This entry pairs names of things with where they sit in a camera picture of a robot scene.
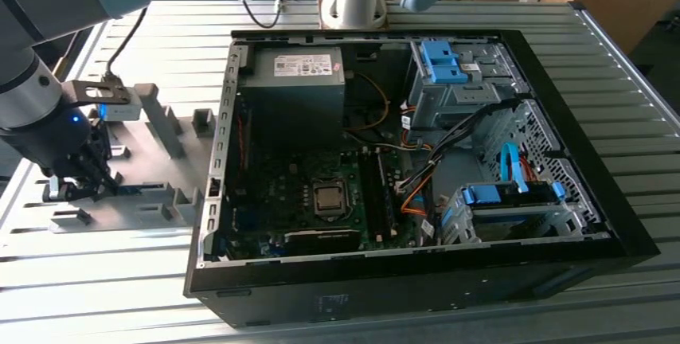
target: gray floor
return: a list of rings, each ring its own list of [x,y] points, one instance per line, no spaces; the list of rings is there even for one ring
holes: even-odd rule
[[[664,28],[657,25],[649,31],[630,60],[673,109],[680,111],[680,29],[666,32]]]

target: metal plate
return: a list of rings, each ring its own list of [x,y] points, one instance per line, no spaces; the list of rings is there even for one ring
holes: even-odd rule
[[[5,342],[677,342],[680,320],[680,138],[674,115],[582,12],[560,4],[440,3],[424,14],[390,7],[401,29],[520,29],[561,93],[612,95],[569,106],[605,158],[661,255],[538,303],[233,330],[181,296],[190,229],[54,235],[36,215],[0,214],[0,337]],[[261,21],[272,6],[253,5]],[[130,15],[92,33],[70,78],[97,80],[129,31]],[[236,2],[157,2],[113,70],[158,84],[178,117],[212,108],[229,33],[252,29]],[[280,28],[316,28],[316,3],[286,7]],[[0,210],[26,181],[18,167]]]

